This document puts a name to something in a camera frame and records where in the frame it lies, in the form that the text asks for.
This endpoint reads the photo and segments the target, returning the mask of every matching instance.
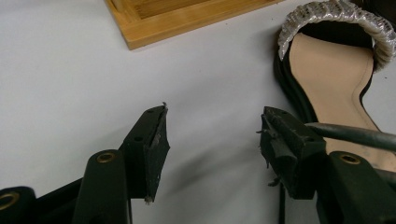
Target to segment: sandal insole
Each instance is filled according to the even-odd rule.
[[[297,34],[290,49],[291,73],[314,108],[318,122],[377,130],[361,105],[361,92],[373,73],[369,49],[334,44]],[[396,156],[388,151],[325,139],[326,151],[357,154],[374,168],[396,172]]]

